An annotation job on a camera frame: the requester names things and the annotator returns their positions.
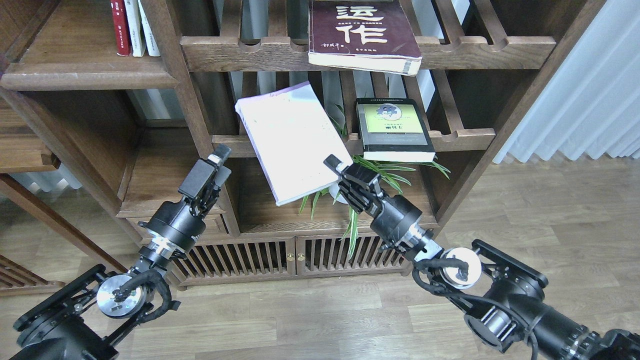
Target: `white curtain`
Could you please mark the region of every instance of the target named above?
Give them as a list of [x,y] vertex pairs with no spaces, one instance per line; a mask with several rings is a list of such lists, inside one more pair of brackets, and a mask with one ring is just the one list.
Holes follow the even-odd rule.
[[640,1],[607,1],[494,158],[640,158]]
[[82,187],[82,184],[71,174],[65,164],[60,164],[60,168],[54,171],[19,172],[10,175],[32,192],[37,192],[38,190],[49,192],[55,188],[64,188],[67,185],[76,190]]

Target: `cabinet door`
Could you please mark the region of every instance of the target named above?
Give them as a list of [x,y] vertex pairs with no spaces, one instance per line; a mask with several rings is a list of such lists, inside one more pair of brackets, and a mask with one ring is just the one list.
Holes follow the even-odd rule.
[[404,258],[394,251],[379,253],[382,239],[362,234],[348,258],[349,240],[340,236],[296,237],[296,271],[299,276],[324,277],[400,272]]
[[199,241],[175,262],[180,285],[278,279],[296,275],[294,238]]

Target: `wooden cabinet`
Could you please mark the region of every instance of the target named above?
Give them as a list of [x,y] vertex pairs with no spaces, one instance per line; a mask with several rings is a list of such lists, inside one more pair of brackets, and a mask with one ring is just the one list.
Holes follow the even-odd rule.
[[361,234],[351,258],[349,239],[340,235],[296,236],[261,240],[199,240],[186,259],[178,260],[180,285],[192,286],[400,272],[404,259],[395,252],[378,252],[382,240]]
[[[462,23],[451,0],[432,0],[442,38],[423,36],[412,1],[400,2],[423,54],[421,68],[432,70],[436,87],[425,97],[416,78],[403,77],[404,92],[418,100],[438,161],[451,170],[451,179],[431,168],[411,173],[405,195],[423,210],[422,225],[438,234],[604,0],[471,0]],[[199,156],[222,143],[233,149],[233,174],[211,212],[212,231],[178,265],[179,283],[395,271],[402,259],[369,252],[372,236],[359,240],[361,259],[339,255],[346,207],[321,199],[313,220],[298,215],[297,204],[276,207],[233,111],[234,90],[256,94],[259,71],[274,72],[277,88],[289,85],[289,72],[305,72],[321,100],[328,91],[321,72],[335,71],[346,145],[361,151],[353,72],[308,63],[308,40],[287,30],[291,3],[270,0],[268,35],[251,39],[241,37],[247,2],[226,0],[215,14],[211,1],[142,0],[162,57],[132,58],[116,55],[104,0],[2,1],[3,13],[14,16],[3,28],[0,94],[135,241],[142,235],[132,224],[162,201],[179,199],[176,189]],[[232,88],[232,71],[241,72],[241,90]],[[375,96],[388,95],[382,74],[371,73],[371,84]],[[147,126],[123,92],[137,88],[175,89],[187,126]],[[362,234],[371,232],[369,221],[359,220]]]

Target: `red book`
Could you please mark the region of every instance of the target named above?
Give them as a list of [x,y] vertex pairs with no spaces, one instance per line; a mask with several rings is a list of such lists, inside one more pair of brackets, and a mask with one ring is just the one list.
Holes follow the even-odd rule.
[[129,42],[129,29],[127,28],[127,14],[124,10],[124,0],[111,0],[111,13],[113,15],[113,27],[116,31],[116,46],[118,55],[129,56],[131,43]]

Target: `robotic arm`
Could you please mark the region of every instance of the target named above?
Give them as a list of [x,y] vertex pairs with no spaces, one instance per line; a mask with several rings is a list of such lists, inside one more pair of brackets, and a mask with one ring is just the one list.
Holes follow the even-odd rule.
[[[230,153],[221,145],[207,159],[199,159],[180,185],[182,199],[164,202],[148,223],[139,223],[153,239],[140,249],[140,257],[127,273],[105,274],[104,266],[96,265],[22,315],[13,325],[20,332],[18,345],[22,350],[11,360],[115,359],[115,346],[135,326],[177,310],[180,302],[172,300],[164,276],[171,262],[186,257],[204,231],[202,219],[231,174],[223,166]],[[155,292],[163,302],[149,313]],[[81,316],[94,304],[111,318],[127,320],[101,338]]]
[[[349,205],[373,217],[371,229],[384,242],[378,250],[398,251],[411,261],[413,280],[462,310],[484,344],[504,353],[514,342],[525,341],[532,359],[538,352],[556,360],[640,359],[638,334],[614,329],[600,337],[544,304],[548,280],[543,274],[481,240],[474,240],[471,249],[444,251],[433,233],[420,227],[422,212],[402,195],[389,197],[380,188],[379,174],[359,164],[344,166],[333,155],[324,163],[340,176],[340,193]],[[482,274],[492,279],[483,296],[462,292]]]

